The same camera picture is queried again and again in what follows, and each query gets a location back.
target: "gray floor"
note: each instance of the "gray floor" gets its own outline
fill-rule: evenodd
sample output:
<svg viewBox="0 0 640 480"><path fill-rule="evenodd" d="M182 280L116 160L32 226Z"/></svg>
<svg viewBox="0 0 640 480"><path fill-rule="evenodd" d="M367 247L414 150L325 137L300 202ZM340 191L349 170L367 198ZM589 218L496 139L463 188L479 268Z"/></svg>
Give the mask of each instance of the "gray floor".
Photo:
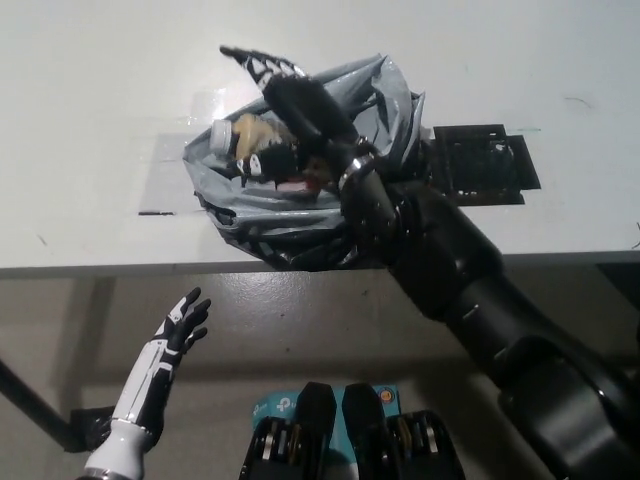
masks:
<svg viewBox="0 0 640 480"><path fill-rule="evenodd" d="M638 315L595 269L519 269L513 278L593 348L635 361ZM469 479L548 478L502 420L494 388L385 272L126 278L113 290L2 281L0 356L57 408L113 404L141 345L194 285L213 300L210 335L183 362L147 478L237 479L253 403L311 379L397 383L405 411L444 417ZM4 398L0 426L2 479L80 474L86 456L62 453Z"/></svg>

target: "white robotic hand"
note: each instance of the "white robotic hand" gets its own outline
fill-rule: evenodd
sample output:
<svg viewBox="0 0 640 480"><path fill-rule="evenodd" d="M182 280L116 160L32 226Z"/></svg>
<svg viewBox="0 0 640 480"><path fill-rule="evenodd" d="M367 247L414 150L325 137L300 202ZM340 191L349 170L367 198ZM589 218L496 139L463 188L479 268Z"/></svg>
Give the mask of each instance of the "white robotic hand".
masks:
<svg viewBox="0 0 640 480"><path fill-rule="evenodd" d="M196 288L183 297L145 344L113 412L111 434L89 457L82 478L143 478L142 457L162 434L175 369L182 356L207 334L206 328L198 327L209 315L211 300L202 301L187 315L199 296Z"/></svg>

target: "black robotic arm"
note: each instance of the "black robotic arm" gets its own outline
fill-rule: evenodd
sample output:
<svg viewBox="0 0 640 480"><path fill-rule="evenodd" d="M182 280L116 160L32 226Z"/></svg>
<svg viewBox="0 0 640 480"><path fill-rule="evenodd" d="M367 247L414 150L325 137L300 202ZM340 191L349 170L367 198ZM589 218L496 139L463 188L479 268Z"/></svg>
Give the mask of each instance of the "black robotic arm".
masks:
<svg viewBox="0 0 640 480"><path fill-rule="evenodd" d="M547 319L506 278L498 249L446 197L419 182L384 185L375 148L319 82L285 59L221 51L325 158L359 247L387 265L425 316L449 327L501 389L502 410L552 474L640 478L636 386Z"/></svg>

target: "metal ring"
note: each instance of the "metal ring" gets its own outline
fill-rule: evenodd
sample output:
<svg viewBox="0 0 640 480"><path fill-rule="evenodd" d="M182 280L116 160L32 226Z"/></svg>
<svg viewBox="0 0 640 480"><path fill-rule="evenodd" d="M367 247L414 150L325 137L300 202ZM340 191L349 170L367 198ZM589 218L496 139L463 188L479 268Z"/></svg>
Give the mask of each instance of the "metal ring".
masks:
<svg viewBox="0 0 640 480"><path fill-rule="evenodd" d="M353 174L362 170L372 159L373 156L371 154L354 158L349 166L345 169L344 173L340 176L340 180L338 181L338 190L342 190L347 180L349 180L353 176Z"/></svg>

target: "black bracket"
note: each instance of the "black bracket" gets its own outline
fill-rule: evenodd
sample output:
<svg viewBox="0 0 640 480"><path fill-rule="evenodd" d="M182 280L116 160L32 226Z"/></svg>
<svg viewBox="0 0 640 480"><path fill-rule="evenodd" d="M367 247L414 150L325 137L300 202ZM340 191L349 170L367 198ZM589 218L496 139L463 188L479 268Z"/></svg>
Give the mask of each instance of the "black bracket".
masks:
<svg viewBox="0 0 640 480"><path fill-rule="evenodd" d="M431 184L458 205L524 204L522 190L540 188L522 135L504 125L434 127Z"/></svg>

